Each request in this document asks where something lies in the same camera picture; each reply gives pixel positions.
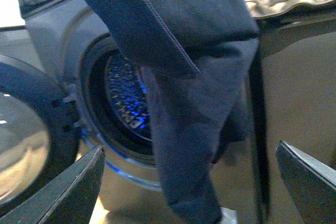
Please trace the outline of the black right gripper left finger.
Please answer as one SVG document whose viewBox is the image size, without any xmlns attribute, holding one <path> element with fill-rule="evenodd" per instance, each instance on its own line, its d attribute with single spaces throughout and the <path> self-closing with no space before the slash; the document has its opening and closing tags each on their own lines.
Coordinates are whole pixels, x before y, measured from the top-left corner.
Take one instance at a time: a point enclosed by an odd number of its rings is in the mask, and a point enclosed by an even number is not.
<svg viewBox="0 0 336 224">
<path fill-rule="evenodd" d="M 1 223 L 89 223 L 100 192 L 104 165 L 104 148 L 97 145 L 1 217 Z"/>
</svg>

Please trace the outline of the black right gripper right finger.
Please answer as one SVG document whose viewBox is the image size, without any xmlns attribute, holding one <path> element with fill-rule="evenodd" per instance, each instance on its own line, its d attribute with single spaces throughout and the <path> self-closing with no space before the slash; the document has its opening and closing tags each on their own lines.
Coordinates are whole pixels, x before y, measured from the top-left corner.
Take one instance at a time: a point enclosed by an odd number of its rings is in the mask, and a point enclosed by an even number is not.
<svg viewBox="0 0 336 224">
<path fill-rule="evenodd" d="M 304 223 L 335 223 L 335 169 L 285 141 L 279 142 L 276 157 Z"/>
</svg>

